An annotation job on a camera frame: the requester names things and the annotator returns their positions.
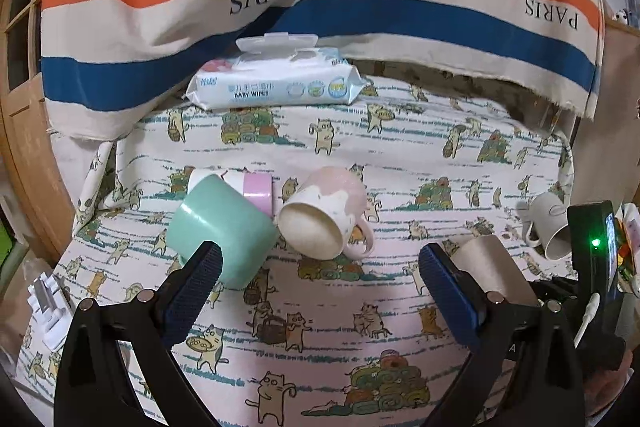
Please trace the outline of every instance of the wet wipes pack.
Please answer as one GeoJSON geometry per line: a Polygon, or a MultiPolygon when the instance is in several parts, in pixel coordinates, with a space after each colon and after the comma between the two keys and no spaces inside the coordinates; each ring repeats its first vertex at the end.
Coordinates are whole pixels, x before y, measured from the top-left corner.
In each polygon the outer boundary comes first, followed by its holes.
{"type": "Polygon", "coordinates": [[[237,57],[210,60],[185,96],[203,109],[267,105],[350,104],[367,85],[336,48],[317,35],[267,33],[238,39],[237,57]]]}

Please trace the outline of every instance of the wipes lid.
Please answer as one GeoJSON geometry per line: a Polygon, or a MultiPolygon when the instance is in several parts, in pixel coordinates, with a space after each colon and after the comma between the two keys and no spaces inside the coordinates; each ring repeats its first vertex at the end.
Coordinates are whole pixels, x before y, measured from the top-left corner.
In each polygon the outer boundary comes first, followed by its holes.
{"type": "Polygon", "coordinates": [[[265,33],[261,37],[236,39],[236,46],[238,46],[240,51],[245,53],[292,53],[302,48],[315,48],[317,43],[318,36],[311,33],[289,35],[287,32],[277,32],[265,33]]]}

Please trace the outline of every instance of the metal screw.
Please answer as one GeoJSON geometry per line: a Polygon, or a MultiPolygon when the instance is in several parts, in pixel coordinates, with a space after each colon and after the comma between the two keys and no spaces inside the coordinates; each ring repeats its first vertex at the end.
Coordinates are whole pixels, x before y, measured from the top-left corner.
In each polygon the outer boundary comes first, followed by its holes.
{"type": "Polygon", "coordinates": [[[554,313],[558,313],[562,309],[562,305],[553,299],[546,302],[546,307],[549,308],[554,313]]]}
{"type": "Polygon", "coordinates": [[[504,301],[504,296],[500,292],[487,292],[486,298],[489,299],[489,302],[494,304],[500,304],[504,301]]]}
{"type": "Polygon", "coordinates": [[[94,300],[87,297],[86,299],[82,299],[78,304],[78,307],[83,311],[87,311],[91,306],[94,305],[94,300]]]}
{"type": "Polygon", "coordinates": [[[154,291],[149,289],[140,290],[136,296],[140,302],[149,302],[152,298],[154,298],[154,291]]]}

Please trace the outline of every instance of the mug handle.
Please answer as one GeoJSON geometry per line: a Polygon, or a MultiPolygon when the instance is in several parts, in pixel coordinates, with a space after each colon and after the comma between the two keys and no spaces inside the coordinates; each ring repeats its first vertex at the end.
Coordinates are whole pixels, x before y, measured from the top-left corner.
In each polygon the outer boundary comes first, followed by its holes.
{"type": "Polygon", "coordinates": [[[538,239],[532,239],[531,238],[531,231],[533,230],[533,221],[531,221],[529,223],[529,228],[527,229],[527,233],[524,234],[522,236],[522,238],[524,239],[524,242],[527,243],[528,246],[530,247],[539,247],[540,245],[542,245],[542,240],[540,238],[538,239]]]}
{"type": "Polygon", "coordinates": [[[352,245],[347,244],[346,247],[344,247],[344,249],[342,250],[342,253],[345,254],[352,261],[361,261],[365,257],[368,257],[369,254],[371,253],[371,250],[373,250],[373,243],[374,243],[373,230],[371,230],[369,223],[367,223],[367,221],[362,219],[362,217],[360,217],[360,219],[357,220],[356,225],[360,227],[360,229],[362,230],[362,233],[364,234],[364,240],[367,243],[367,248],[365,248],[364,252],[359,252],[359,251],[356,251],[352,245]]]}

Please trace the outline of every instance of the white cable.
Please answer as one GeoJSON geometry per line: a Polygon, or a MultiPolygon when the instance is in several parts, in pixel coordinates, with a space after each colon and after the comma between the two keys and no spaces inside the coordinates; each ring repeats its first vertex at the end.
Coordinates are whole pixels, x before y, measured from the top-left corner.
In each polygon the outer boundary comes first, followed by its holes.
{"type": "Polygon", "coordinates": [[[580,329],[574,338],[574,347],[578,347],[580,341],[582,340],[582,336],[584,332],[587,330],[587,326],[593,320],[593,317],[596,316],[598,312],[598,307],[600,305],[600,294],[598,292],[591,295],[589,302],[587,303],[587,307],[584,309],[584,315],[582,316],[582,324],[580,325],[580,329]]]}

